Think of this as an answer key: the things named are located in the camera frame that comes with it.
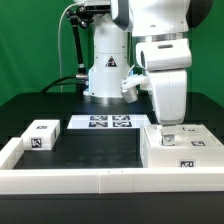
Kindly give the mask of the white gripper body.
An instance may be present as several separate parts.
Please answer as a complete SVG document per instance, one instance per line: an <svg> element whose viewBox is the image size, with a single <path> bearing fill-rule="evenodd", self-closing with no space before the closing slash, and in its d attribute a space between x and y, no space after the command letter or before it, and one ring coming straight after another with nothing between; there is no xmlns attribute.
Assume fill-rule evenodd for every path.
<svg viewBox="0 0 224 224"><path fill-rule="evenodd" d="M192 64L188 39L139 42L136 60L147 73L158 122L182 123L186 109L186 68Z"/></svg>

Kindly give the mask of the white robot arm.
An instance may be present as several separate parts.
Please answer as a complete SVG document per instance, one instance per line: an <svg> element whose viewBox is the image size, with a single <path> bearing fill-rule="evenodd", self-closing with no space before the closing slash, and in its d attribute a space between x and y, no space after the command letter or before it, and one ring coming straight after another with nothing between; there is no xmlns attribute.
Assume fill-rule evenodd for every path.
<svg viewBox="0 0 224 224"><path fill-rule="evenodd" d="M186 108L192 55L186 33L209 14L213 0L86 0L94 23L94 65L85 95L97 103L138 99L149 92L160 139L175 143Z"/></svg>

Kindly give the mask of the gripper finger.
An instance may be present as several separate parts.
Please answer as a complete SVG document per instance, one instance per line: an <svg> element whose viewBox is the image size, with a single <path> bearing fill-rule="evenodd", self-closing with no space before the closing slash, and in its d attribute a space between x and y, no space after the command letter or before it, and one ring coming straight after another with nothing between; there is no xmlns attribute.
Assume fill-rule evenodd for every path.
<svg viewBox="0 0 224 224"><path fill-rule="evenodd" d="M172 146L175 144L175 128L173 126L163 126L161 130L162 144Z"/></svg>

